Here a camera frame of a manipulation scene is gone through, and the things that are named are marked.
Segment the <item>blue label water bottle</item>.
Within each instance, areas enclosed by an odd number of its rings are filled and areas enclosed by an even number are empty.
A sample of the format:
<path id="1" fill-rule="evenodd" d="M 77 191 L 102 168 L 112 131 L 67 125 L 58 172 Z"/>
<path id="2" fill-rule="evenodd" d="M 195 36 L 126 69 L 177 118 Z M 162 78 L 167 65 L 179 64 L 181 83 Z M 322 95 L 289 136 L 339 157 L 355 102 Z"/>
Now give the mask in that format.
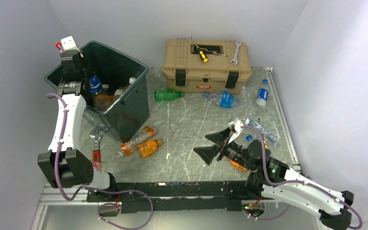
<path id="1" fill-rule="evenodd" d="M 92 95 L 99 94 L 103 89 L 103 84 L 100 82 L 99 78 L 96 75 L 93 75 L 89 79 L 89 92 Z"/>

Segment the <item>crushed orange label bottle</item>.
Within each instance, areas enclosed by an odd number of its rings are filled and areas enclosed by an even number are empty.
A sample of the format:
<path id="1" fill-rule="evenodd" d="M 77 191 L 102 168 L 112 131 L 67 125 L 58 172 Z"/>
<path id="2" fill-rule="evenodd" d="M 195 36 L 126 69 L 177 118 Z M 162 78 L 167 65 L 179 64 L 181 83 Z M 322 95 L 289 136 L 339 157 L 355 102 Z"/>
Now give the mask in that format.
<path id="1" fill-rule="evenodd" d="M 125 92 L 129 88 L 129 86 L 131 86 L 136 81 L 136 79 L 137 78 L 130 77 L 128 84 L 122 88 L 122 92 Z"/>

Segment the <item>orange juice bottle gold cap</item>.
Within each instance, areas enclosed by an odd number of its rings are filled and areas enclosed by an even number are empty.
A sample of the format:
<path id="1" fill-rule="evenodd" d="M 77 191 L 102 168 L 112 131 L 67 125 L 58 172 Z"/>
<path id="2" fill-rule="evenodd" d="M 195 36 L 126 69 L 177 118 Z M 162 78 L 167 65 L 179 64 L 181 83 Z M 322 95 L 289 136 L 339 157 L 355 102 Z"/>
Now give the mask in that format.
<path id="1" fill-rule="evenodd" d="M 157 138 L 137 145 L 137 150 L 140 152 L 142 158 L 147 158 L 157 152 L 162 145 L 162 140 Z"/>

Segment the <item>clear bottle orange label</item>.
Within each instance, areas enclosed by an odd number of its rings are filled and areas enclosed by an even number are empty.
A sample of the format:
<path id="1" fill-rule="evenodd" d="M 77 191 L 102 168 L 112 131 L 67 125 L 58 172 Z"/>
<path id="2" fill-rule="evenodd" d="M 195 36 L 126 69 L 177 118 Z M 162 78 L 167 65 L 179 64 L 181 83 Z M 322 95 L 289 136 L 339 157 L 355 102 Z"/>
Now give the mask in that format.
<path id="1" fill-rule="evenodd" d="M 138 134 L 133 137 L 130 141 L 123 143 L 120 146 L 118 154 L 121 157 L 129 156 L 137 150 L 137 145 L 145 142 L 147 139 L 153 137 L 156 134 L 156 130 L 150 126 L 142 128 Z"/>

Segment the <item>large orange label bottle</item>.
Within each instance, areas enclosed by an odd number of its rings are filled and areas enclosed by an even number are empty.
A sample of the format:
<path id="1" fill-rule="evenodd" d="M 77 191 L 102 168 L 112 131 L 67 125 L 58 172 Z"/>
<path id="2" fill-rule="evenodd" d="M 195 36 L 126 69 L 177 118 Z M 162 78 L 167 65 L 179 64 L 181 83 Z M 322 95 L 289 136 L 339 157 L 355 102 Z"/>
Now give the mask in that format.
<path id="1" fill-rule="evenodd" d="M 113 102 L 117 101 L 124 93 L 123 88 L 119 88 L 115 91 L 114 96 L 113 96 Z"/>

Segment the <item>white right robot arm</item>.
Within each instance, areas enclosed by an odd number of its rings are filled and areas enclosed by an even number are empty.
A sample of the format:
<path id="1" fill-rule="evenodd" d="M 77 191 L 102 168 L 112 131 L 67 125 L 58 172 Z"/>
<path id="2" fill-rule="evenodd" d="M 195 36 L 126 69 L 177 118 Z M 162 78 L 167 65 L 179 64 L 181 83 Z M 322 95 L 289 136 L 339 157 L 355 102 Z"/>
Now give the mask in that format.
<path id="1" fill-rule="evenodd" d="M 282 161 L 271 157 L 271 152 L 257 129 L 246 125 L 240 129 L 254 131 L 258 139 L 245 148 L 234 141 L 238 132 L 232 126 L 206 135 L 205 138 L 213 142 L 213 145 L 195 147 L 193 151 L 207 165 L 213 160 L 227 158 L 249 171 L 245 193 L 251 199 L 276 199 L 311 213 L 330 229 L 354 229 L 351 225 L 354 212 L 351 207 L 353 193 L 347 190 L 337 192 L 315 183 Z"/>

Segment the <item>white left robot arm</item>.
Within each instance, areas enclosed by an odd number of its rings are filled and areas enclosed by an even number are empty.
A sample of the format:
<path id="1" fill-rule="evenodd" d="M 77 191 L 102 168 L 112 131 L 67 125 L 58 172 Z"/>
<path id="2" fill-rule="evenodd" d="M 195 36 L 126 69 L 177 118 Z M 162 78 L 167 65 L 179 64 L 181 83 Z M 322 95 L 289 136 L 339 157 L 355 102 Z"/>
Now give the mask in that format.
<path id="1" fill-rule="evenodd" d="M 99 189 L 106 201 L 117 198 L 119 189 L 111 183 L 111 175 L 97 171 L 92 161 L 80 151 L 80 129 L 87 103 L 93 101 L 88 78 L 93 75 L 88 60 L 78 48 L 60 53 L 61 80 L 55 93 L 58 117 L 47 153 L 38 155 L 37 163 L 53 188 L 82 186 Z"/>

